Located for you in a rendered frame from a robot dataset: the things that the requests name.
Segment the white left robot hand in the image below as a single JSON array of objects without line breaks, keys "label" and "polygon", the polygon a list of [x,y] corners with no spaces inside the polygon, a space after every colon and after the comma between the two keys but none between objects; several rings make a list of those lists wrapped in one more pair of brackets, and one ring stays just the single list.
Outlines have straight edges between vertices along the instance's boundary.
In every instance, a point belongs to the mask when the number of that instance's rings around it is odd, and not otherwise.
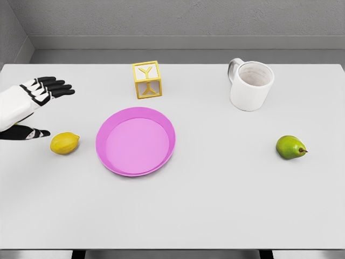
[{"label": "white left robot hand", "polygon": [[0,92],[0,140],[31,140],[48,137],[50,132],[19,123],[49,101],[75,94],[64,80],[39,77]]}]

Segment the yellow lemon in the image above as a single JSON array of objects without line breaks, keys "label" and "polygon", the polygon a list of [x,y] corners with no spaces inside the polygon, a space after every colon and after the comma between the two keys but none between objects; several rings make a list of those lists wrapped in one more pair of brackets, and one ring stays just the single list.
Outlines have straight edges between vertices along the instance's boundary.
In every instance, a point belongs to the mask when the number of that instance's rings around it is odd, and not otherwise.
[{"label": "yellow lemon", "polygon": [[51,140],[50,149],[56,154],[69,154],[77,148],[79,138],[80,136],[71,132],[59,133]]}]

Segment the pink round plate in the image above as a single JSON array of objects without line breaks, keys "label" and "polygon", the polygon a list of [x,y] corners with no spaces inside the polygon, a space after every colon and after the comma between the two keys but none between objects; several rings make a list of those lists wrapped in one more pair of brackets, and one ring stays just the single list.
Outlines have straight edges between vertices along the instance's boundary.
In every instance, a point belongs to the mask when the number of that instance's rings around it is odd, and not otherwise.
[{"label": "pink round plate", "polygon": [[152,108],[131,107],[114,113],[101,125],[95,149],[107,169],[135,177],[164,166],[175,143],[175,128],[164,114]]}]

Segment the yellow letter block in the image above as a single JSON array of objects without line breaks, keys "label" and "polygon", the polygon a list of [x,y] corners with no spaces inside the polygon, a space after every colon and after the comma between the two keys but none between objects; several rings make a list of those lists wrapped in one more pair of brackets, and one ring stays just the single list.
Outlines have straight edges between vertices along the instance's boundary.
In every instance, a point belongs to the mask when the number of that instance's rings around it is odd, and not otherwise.
[{"label": "yellow letter block", "polygon": [[156,60],[134,63],[132,70],[138,99],[162,96],[162,79]]}]

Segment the white mug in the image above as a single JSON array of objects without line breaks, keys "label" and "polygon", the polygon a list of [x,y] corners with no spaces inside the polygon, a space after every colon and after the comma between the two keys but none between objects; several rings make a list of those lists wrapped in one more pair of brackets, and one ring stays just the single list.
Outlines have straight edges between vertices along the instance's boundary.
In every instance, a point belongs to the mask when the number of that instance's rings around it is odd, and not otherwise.
[{"label": "white mug", "polygon": [[232,104],[242,111],[260,109],[275,79],[272,69],[261,62],[235,58],[230,61],[227,73]]}]

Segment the green pear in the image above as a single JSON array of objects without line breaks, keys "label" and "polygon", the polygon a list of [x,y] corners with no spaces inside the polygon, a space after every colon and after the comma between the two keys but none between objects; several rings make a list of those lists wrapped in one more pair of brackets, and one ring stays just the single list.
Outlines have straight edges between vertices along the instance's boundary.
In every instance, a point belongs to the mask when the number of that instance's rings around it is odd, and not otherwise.
[{"label": "green pear", "polygon": [[308,153],[305,145],[292,135],[284,135],[276,143],[276,151],[286,160],[300,158]]}]

